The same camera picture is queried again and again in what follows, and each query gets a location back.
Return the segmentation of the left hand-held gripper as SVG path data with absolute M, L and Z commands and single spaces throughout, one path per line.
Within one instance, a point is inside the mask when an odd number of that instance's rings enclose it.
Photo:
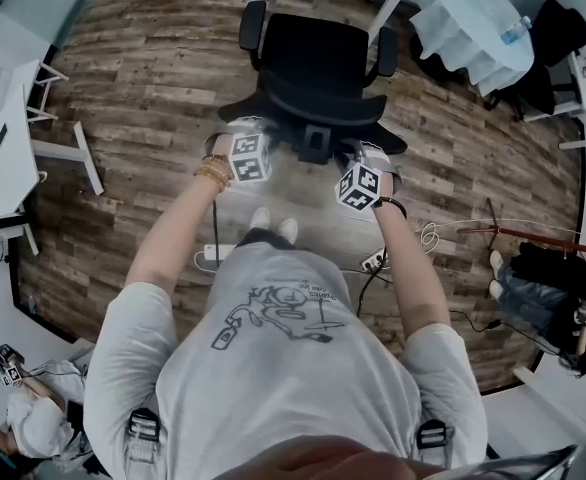
M 229 164 L 238 183 L 267 181 L 272 173 L 270 122 L 257 116 L 236 119 L 228 124 L 231 135 Z

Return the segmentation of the black office chair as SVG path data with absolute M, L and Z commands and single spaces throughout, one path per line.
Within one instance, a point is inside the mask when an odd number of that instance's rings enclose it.
M 381 29 L 376 60 L 369 64 L 366 31 L 316 18 L 268 15 L 265 2 L 251 1 L 242 14 L 239 46 L 258 74 L 256 89 L 221 107 L 223 121 L 268 119 L 277 141 L 290 144 L 299 160 L 317 165 L 354 152 L 357 142 L 388 155 L 405 152 L 406 142 L 380 123 L 386 96 L 364 94 L 377 78 L 395 73 L 399 51 L 393 29 Z

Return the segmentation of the person's left forearm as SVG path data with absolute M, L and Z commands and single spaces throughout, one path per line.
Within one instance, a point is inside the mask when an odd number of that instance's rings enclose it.
M 142 241 L 125 284 L 150 283 L 172 293 L 196 242 L 199 225 L 229 181 L 228 160 L 204 158 Z

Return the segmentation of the black chair with dark jacket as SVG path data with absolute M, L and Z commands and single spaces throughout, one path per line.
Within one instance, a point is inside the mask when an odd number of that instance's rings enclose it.
M 576 84 L 553 84 L 549 69 L 570 53 L 586 45 L 586 21 L 574 8 L 566 8 L 557 0 L 545 0 L 530 29 L 534 62 L 529 71 L 514 85 L 491 93 L 484 108 L 493 110 L 501 101 L 508 102 L 515 118 L 522 120 L 521 102 L 546 115 L 552 115 L 556 92 L 576 91 Z

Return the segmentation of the person's left hand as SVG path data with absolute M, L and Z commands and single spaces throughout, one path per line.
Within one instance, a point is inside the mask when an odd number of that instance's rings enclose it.
M 232 144 L 232 134 L 214 133 L 204 141 L 204 157 L 215 157 L 227 161 Z

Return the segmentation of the black wrist band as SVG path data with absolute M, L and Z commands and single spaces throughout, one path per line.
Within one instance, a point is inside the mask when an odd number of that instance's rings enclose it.
M 401 214 L 403 215 L 404 219 L 408 219 L 407 211 L 402 203 L 392 197 L 380 197 L 373 205 L 374 208 L 381 208 L 384 204 L 393 205 L 396 207 Z

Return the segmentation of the person's dark trousers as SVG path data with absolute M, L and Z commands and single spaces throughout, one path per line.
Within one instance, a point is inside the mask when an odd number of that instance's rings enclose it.
M 286 238 L 269 229 L 262 228 L 250 229 L 237 244 L 237 248 L 255 243 L 266 243 L 278 250 L 296 250 L 295 245 Z

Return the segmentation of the person's right white shoe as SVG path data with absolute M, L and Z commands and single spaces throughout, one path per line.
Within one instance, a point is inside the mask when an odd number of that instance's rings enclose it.
M 296 243 L 298 232 L 298 222 L 292 217 L 286 218 L 280 222 L 276 230 L 277 235 L 290 244 Z

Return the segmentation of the brown wooden coat stand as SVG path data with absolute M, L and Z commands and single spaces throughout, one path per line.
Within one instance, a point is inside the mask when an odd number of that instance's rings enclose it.
M 566 228 L 559 228 L 557 226 L 551 226 L 545 223 L 534 222 L 526 219 L 519 219 L 519 218 L 502 218 L 498 217 L 496 214 L 495 207 L 493 205 L 492 199 L 490 197 L 486 198 L 486 205 L 488 207 L 488 212 L 490 217 L 483 218 L 483 219 L 469 219 L 465 221 L 459 221 L 459 224 L 465 223 L 484 223 L 487 222 L 487 225 L 482 227 L 463 227 L 457 230 L 458 234 L 490 234 L 492 240 L 495 240 L 497 236 L 504 235 L 513 238 L 518 238 L 528 242 L 535 242 L 541 245 L 552 246 L 566 252 L 579 252 L 586 254 L 586 245 L 575 243 L 574 241 L 563 240 L 559 238 L 554 238 L 546 235 L 541 235 L 539 233 L 530 233 L 521 230 L 516 230 L 512 228 L 505 227 L 503 222 L 513 222 L 513 223 L 521 223 L 521 224 L 532 224 L 534 226 L 545 227 L 549 229 L 553 229 L 556 231 L 563 231 L 567 233 L 571 233 L 573 237 L 579 235 L 579 232 L 566 229 Z

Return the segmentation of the round table with white cloth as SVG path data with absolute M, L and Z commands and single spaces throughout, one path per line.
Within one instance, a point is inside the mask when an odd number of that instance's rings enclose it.
M 483 96 L 511 86 L 532 67 L 528 32 L 512 43 L 502 35 L 520 22 L 509 0 L 415 0 L 420 11 L 411 19 L 422 52 L 449 72 L 464 70 Z

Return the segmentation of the person in white printed shirt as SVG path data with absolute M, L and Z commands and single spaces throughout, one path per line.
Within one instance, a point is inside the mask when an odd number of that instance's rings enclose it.
M 129 417 L 147 403 L 160 443 L 144 474 L 165 480 L 213 480 L 299 436 L 418 458 L 418 429 L 431 419 L 451 432 L 449 466 L 482 460 L 487 446 L 481 396 L 452 327 L 423 327 L 395 357 L 355 316 L 333 263 L 265 243 L 227 257 L 184 340 L 162 288 L 132 283 L 110 303 L 89 366 L 84 428 L 117 480 L 126 476 Z

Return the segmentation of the clear plastic water bottle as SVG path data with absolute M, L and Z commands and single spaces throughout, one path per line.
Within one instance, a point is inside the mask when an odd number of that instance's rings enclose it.
M 530 18 L 528 16 L 523 16 L 502 33 L 501 40 L 505 45 L 513 44 L 523 38 L 531 27 L 532 23 Z

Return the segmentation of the white desk with monitor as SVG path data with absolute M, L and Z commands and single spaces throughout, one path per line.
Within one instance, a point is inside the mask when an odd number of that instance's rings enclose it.
M 19 86 L 0 111 L 0 217 L 13 217 L 40 182 L 38 156 L 82 164 L 97 195 L 104 192 L 82 124 L 73 127 L 75 147 L 33 140 L 26 114 L 24 88 Z

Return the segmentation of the black harness buckle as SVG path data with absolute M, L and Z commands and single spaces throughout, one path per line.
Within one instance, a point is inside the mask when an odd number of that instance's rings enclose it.
M 419 450 L 442 448 L 447 441 L 447 426 L 440 420 L 428 420 L 417 431 L 416 442 Z
M 159 418 L 149 408 L 136 409 L 129 416 L 127 432 L 133 439 L 158 443 L 160 428 Z

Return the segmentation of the metal headset frame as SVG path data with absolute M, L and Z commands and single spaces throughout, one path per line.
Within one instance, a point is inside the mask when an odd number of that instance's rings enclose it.
M 579 447 L 565 448 L 544 454 L 495 459 L 475 465 L 438 472 L 425 480 L 563 480 L 577 456 Z

